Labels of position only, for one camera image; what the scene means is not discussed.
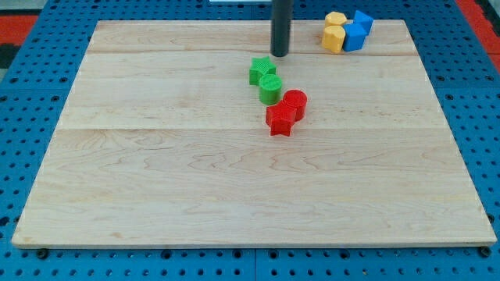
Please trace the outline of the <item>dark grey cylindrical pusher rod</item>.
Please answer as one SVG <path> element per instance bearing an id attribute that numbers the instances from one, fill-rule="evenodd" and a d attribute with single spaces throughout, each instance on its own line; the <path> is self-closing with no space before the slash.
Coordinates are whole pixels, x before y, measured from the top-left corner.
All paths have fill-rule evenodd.
<path id="1" fill-rule="evenodd" d="M 289 52 L 293 0 L 273 0 L 271 11 L 270 53 L 284 57 Z"/>

